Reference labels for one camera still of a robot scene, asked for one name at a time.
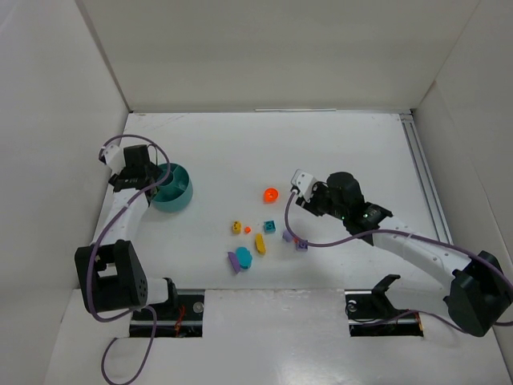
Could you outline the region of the purple curved lego brick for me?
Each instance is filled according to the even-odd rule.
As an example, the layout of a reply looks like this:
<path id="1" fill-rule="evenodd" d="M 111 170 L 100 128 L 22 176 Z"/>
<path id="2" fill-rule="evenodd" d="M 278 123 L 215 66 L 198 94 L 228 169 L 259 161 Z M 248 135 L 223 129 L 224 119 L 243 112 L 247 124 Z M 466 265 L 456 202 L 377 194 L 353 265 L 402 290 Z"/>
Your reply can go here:
<path id="1" fill-rule="evenodd" d="M 241 271 L 240 263 L 234 252 L 228 252 L 228 260 L 235 274 Z"/>

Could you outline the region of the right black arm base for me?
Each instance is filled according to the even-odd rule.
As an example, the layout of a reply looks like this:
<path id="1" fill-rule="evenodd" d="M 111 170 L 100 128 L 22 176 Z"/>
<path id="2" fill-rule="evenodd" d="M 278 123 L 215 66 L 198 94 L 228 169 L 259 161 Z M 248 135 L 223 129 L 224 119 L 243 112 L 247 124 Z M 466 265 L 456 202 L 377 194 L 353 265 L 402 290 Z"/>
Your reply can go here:
<path id="1" fill-rule="evenodd" d="M 417 313 L 399 315 L 406 309 L 396 309 L 386 296 L 387 290 L 401 276 L 388 274 L 371 289 L 345 290 L 345 314 L 351 337 L 423 337 L 422 323 Z"/>

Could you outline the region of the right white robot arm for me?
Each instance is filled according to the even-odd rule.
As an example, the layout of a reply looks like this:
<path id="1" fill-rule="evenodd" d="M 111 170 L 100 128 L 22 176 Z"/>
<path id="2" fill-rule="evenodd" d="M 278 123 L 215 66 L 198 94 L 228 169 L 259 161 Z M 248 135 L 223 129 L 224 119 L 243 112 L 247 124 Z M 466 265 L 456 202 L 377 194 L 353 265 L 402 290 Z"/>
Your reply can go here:
<path id="1" fill-rule="evenodd" d="M 390 210 L 366 201 L 352 174 L 335 172 L 320 181 L 297 170 L 291 185 L 290 204 L 339 220 L 350 240 L 401 257 L 446 288 L 448 315 L 462 332 L 483 337 L 512 304 L 512 284 L 493 254 L 472 253 L 416 233 Z"/>

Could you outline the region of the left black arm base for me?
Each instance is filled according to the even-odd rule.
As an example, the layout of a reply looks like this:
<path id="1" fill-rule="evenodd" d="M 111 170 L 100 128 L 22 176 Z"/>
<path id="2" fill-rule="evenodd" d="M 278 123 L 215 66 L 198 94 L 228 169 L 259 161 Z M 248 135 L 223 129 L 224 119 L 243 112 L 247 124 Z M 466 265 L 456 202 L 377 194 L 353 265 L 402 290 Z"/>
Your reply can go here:
<path id="1" fill-rule="evenodd" d="M 170 278 L 149 278 L 148 305 L 156 314 L 156 338 L 200 338 L 204 290 L 179 290 Z"/>

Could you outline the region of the teal rounded lego brick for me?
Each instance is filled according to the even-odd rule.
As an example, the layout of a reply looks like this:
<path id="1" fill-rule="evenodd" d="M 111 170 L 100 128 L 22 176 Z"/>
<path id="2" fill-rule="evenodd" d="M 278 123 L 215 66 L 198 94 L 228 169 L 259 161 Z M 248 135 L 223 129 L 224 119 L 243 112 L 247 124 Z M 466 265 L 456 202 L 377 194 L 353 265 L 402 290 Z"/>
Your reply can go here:
<path id="1" fill-rule="evenodd" d="M 248 270 L 252 266 L 252 254 L 249 249 L 239 247 L 236 249 L 236 258 L 242 270 Z"/>

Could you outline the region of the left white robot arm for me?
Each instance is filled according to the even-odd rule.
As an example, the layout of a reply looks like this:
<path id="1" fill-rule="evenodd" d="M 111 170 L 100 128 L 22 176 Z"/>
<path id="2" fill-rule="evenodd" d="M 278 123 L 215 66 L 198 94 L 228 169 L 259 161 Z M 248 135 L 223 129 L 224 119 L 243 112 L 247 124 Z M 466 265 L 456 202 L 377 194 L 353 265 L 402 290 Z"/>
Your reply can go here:
<path id="1" fill-rule="evenodd" d="M 124 149 L 111 144 L 100 160 L 113 172 L 113 201 L 100 234 L 75 252 L 86 310 L 98 314 L 172 302 L 170 279 L 148 278 L 132 243 L 157 194 L 154 183 L 162 170 L 151 162 L 143 144 Z"/>

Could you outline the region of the lilac square lego brick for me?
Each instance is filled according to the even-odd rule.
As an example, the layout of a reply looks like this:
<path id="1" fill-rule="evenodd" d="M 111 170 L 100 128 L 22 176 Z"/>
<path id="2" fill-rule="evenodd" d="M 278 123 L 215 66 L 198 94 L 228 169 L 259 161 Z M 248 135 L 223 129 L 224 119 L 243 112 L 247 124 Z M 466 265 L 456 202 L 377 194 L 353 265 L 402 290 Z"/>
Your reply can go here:
<path id="1" fill-rule="evenodd" d="M 306 252 L 309 248 L 309 244 L 307 241 L 297 240 L 295 242 L 295 245 L 296 245 L 296 251 L 299 251 L 299 252 Z"/>

